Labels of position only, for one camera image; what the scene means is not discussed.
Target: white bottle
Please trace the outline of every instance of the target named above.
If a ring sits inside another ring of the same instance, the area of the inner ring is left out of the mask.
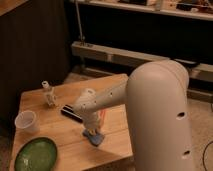
[[[56,106],[56,96],[54,94],[54,88],[49,85],[47,81],[42,82],[44,97],[46,99],[47,104],[52,107]]]

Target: blue cloth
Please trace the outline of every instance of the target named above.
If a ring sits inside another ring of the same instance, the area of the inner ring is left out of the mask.
[[[85,137],[88,138],[89,142],[94,146],[99,146],[104,140],[104,135],[96,132],[96,135],[91,135],[86,129],[82,133]]]

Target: green plate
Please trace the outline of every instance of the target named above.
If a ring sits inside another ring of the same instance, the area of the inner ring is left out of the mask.
[[[50,171],[57,158],[55,143],[46,137],[31,140],[19,151],[16,161],[16,171]]]

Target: cable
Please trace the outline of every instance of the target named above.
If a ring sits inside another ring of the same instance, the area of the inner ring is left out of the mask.
[[[207,148],[208,148],[211,144],[213,144],[213,141],[210,141],[210,142],[206,145],[206,147],[205,147],[205,149],[204,149],[204,151],[203,151],[202,162],[203,162],[203,167],[204,167],[205,171],[208,171],[207,168],[206,168],[206,164],[205,164],[205,154],[206,154]]]

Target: white cup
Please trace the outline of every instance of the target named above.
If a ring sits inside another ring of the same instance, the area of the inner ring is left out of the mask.
[[[26,110],[18,114],[15,119],[15,126],[16,128],[28,133],[36,133],[39,131],[36,114],[30,110]]]

